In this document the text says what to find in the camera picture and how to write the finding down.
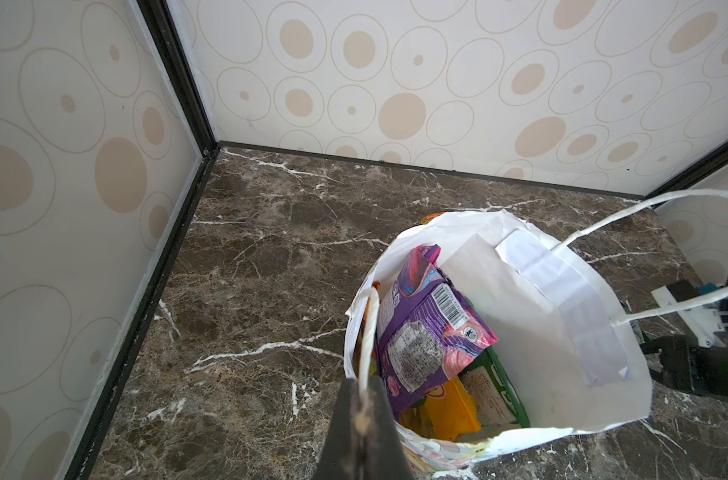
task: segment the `black corner trim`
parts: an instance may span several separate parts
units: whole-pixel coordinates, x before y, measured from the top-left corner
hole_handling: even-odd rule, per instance
[[[570,185],[546,184],[544,182],[535,182],[532,180],[519,180],[516,178],[494,177],[492,175],[470,174],[468,172],[461,172],[461,171],[457,171],[457,170],[439,170],[438,168],[418,167],[416,165],[389,164],[389,163],[386,163],[383,161],[377,161],[377,160],[359,160],[358,158],[340,157],[338,155],[317,154],[317,153],[308,152],[308,151],[287,150],[286,148],[265,147],[262,145],[252,145],[252,144],[240,144],[240,143],[234,142],[234,141],[219,142],[219,149],[222,149],[224,147],[236,147],[236,148],[247,148],[249,150],[272,151],[272,152],[275,152],[278,154],[290,154],[290,155],[298,155],[300,157],[311,157],[311,158],[325,158],[327,160],[341,160],[341,161],[346,161],[346,162],[352,162],[354,164],[377,165],[380,167],[398,168],[401,170],[418,170],[418,171],[423,171],[423,172],[426,172],[429,174],[436,174],[436,175],[438,175],[438,174],[447,175],[448,174],[448,175],[454,175],[455,177],[474,178],[476,180],[502,182],[503,184],[518,184],[518,185],[528,185],[529,187],[556,188],[559,190],[568,190],[568,191],[572,191],[572,192],[580,192],[583,194],[605,195],[605,196],[610,196],[610,197],[627,198],[629,200],[642,200],[644,198],[641,195],[624,194],[623,192],[596,190],[594,188],[572,187]]]
[[[70,467],[64,476],[65,480],[83,480],[89,478],[92,467],[94,467],[94,463],[100,453],[102,440],[105,439],[105,435],[108,433],[113,413],[115,413],[118,407],[126,380],[128,380],[129,374],[132,372],[137,354],[142,346],[142,341],[145,340],[150,322],[153,320],[153,314],[156,312],[158,300],[164,291],[166,281],[172,272],[172,267],[175,264],[180,246],[185,240],[185,234],[188,231],[190,221],[196,212],[196,206],[198,206],[199,200],[201,200],[206,182],[212,173],[212,168],[214,168],[215,160],[216,152],[212,152],[201,161],[196,171],[196,177],[186,194],[183,207],[172,228],[172,233],[169,235],[161,252],[161,256],[158,258],[158,263],[153,269],[150,281],[145,289],[145,293],[142,294],[142,299],[139,301],[137,311],[126,332],[126,337],[124,337],[116,361],[110,369],[105,385],[100,392],[100,397],[97,399],[97,403],[92,411],[89,423],[86,424],[86,429],[81,437],[80,443],[76,447]]]
[[[208,157],[215,151],[215,140],[206,109],[196,88],[190,65],[183,50],[183,44],[177,35],[172,14],[165,0],[136,0],[148,30],[156,44],[164,68],[172,82],[180,106],[188,121],[199,151]]]
[[[675,190],[686,190],[716,172],[719,168],[723,168],[727,165],[728,140],[717,149],[683,170],[680,174],[676,175],[676,177],[671,178],[664,184],[657,187],[645,198],[649,199],[657,197],[657,195],[666,194],[667,192]]]

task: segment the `marble surface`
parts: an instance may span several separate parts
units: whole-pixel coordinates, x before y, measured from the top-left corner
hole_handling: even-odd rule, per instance
[[[343,378],[344,312],[399,232],[435,212],[505,207],[564,238],[630,201],[227,148],[92,478],[310,478]],[[572,247],[632,311],[694,278],[651,210]],[[641,325],[685,328],[675,316]],[[653,402],[647,420],[446,478],[728,478],[728,403],[659,385]]]

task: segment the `green package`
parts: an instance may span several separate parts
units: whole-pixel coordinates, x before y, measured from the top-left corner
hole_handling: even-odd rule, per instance
[[[476,402],[478,421],[482,425],[515,423],[522,428],[529,427],[527,411],[492,347],[460,372],[460,381]]]

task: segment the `barcode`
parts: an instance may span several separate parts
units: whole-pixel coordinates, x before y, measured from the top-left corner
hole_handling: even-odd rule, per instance
[[[463,323],[468,321],[465,310],[463,310],[460,302],[457,302],[455,294],[452,293],[449,285],[442,283],[437,286],[433,292],[431,292],[431,296],[436,302],[439,311],[441,311],[441,314],[446,317],[453,329],[459,329]]]

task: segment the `patterned wallpaper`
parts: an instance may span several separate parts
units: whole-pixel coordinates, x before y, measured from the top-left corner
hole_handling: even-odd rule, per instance
[[[728,165],[693,188],[728,190]],[[657,215],[703,282],[724,283],[728,274],[728,200],[679,198]]]
[[[172,0],[219,139],[646,194],[728,138],[728,0]]]
[[[67,466],[199,163],[136,19],[0,0],[0,478]]]

